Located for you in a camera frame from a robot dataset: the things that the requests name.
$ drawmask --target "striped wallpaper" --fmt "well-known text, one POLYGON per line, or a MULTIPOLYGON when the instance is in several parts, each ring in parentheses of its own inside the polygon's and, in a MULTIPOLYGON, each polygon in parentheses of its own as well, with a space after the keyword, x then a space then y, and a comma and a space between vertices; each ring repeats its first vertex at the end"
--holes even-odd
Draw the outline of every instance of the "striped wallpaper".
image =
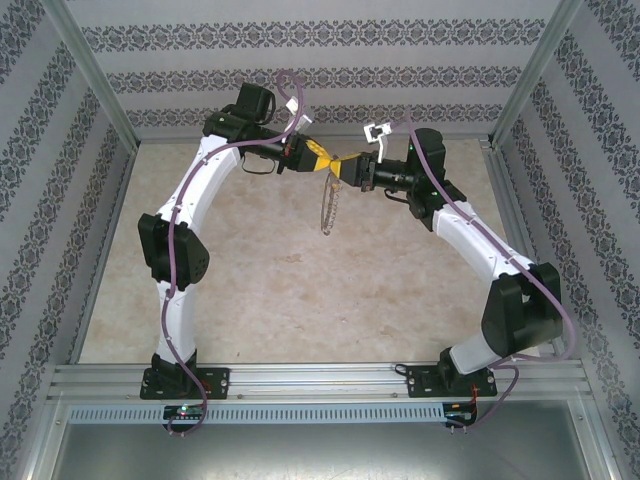
POLYGON ((640 478, 640 1, 584 2, 502 145, 623 478, 640 478))
MULTIPOLYGON (((243 81, 296 71, 311 133, 361 133, 413 108, 445 133, 490 133, 558 0, 73 0, 142 138, 197 136, 243 81)), ((279 123, 284 122, 278 116, 279 123)))
POLYGON ((0 479, 66 363, 130 155, 42 6, 0 0, 0 479))

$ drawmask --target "perforated metal strip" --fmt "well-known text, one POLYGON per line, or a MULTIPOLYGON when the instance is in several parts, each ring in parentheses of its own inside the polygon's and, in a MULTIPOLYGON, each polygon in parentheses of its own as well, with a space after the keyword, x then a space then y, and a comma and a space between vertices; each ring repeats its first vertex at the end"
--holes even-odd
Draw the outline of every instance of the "perforated metal strip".
MULTIPOLYGON (((161 405, 78 405, 72 407, 69 423, 158 424, 161 405)), ((442 422, 441 403, 380 403, 369 405, 211 405, 205 423, 209 424, 322 424, 322 423, 410 423, 442 422)), ((177 421, 195 423, 195 421, 177 421)))

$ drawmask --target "small white connector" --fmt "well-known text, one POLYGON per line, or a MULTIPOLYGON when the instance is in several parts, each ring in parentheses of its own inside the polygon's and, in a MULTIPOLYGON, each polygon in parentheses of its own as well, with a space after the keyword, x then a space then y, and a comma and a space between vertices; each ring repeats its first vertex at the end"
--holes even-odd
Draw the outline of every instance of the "small white connector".
MULTIPOLYGON (((293 119, 295 118, 296 113, 298 113, 298 99, 292 96, 287 102, 286 107, 287 107, 287 110, 289 110, 289 112, 291 113, 291 118, 287 123, 287 129, 288 129, 291 126, 291 123, 293 122, 293 119)), ((307 128, 309 128, 309 125, 311 125, 312 123, 313 123, 313 116, 309 113, 303 113, 300 116, 300 120, 298 120, 298 124, 296 125, 295 130, 296 132, 304 132, 307 128)))
POLYGON ((378 149, 378 163, 382 163, 385 155, 387 154, 387 135, 391 134, 391 123, 383 123, 376 125, 370 123, 364 126, 364 136, 367 138, 367 143, 378 143, 380 148, 378 149))

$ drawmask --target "beige floor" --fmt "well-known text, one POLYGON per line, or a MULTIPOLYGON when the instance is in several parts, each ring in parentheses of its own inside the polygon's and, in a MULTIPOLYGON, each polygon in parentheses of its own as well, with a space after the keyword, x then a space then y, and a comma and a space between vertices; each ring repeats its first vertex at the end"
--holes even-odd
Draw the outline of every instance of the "beige floor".
MULTIPOLYGON (((371 149, 345 140, 324 145, 339 155, 371 149)), ((392 141, 389 157, 406 158, 406 145, 392 141)), ((446 146, 448 177, 504 235, 477 141, 446 146)), ((164 203, 196 150, 141 147, 82 362, 149 362, 160 307, 136 224, 164 203)), ((381 190, 343 187, 335 227, 324 236, 325 177, 229 175, 201 235, 211 265, 197 300, 199 362, 436 360, 479 329, 488 286, 381 190)))

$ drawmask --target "metal chain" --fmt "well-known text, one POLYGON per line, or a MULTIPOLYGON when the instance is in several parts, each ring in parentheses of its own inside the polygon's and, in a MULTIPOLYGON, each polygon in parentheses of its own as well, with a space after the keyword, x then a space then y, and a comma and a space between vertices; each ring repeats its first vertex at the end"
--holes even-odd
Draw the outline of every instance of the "metal chain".
POLYGON ((324 182, 324 194, 322 196, 322 210, 320 212, 320 230, 325 235, 331 233, 333 224, 336 221, 338 213, 338 198, 340 197, 340 179, 329 170, 327 179, 324 182))

